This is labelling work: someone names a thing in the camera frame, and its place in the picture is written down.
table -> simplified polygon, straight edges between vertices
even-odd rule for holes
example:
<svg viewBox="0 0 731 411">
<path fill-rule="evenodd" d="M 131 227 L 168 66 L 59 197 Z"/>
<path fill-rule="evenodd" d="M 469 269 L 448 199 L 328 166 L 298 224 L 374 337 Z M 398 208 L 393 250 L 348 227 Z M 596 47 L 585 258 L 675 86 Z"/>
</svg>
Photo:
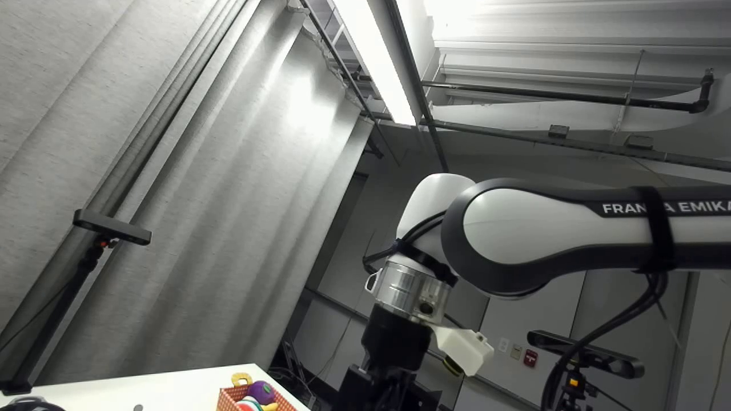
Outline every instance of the table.
<svg viewBox="0 0 731 411">
<path fill-rule="evenodd" d="M 308 411 L 256 363 L 35 385 L 32 395 L 66 411 L 215 411 L 219 389 L 231 385 L 233 373 L 268 382 L 296 411 Z M 10 400 L 15 398 L 0 395 L 0 407 Z"/>
</svg>

fluorescent light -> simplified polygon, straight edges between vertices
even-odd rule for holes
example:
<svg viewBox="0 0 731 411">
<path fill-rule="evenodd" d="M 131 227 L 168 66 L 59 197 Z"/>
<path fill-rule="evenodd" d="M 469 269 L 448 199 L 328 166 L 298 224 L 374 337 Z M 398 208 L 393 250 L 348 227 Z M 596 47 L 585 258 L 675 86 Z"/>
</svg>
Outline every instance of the fluorescent light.
<svg viewBox="0 0 731 411">
<path fill-rule="evenodd" d="M 385 41 L 374 23 L 367 0 L 332 0 L 337 15 L 355 47 L 362 66 L 367 68 L 374 86 L 379 90 L 393 124 L 416 126 L 414 111 L 402 79 L 395 73 Z"/>
</svg>

white table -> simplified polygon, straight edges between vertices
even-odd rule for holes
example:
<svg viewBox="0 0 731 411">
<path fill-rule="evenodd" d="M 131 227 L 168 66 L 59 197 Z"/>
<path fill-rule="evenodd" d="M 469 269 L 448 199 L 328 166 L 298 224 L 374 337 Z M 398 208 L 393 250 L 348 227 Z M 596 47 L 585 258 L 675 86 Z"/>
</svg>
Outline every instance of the white table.
<svg viewBox="0 0 731 411">
<path fill-rule="evenodd" d="M 215 411 L 219 389 L 231 385 L 233 373 L 249 373 L 251 380 L 268 382 L 296 411 L 308 411 L 256 363 L 35 385 L 32 395 L 66 411 L 131 411 L 136 405 L 141 405 L 141 411 Z M 15 398 L 0 395 L 0 407 L 10 400 Z"/>
</svg>

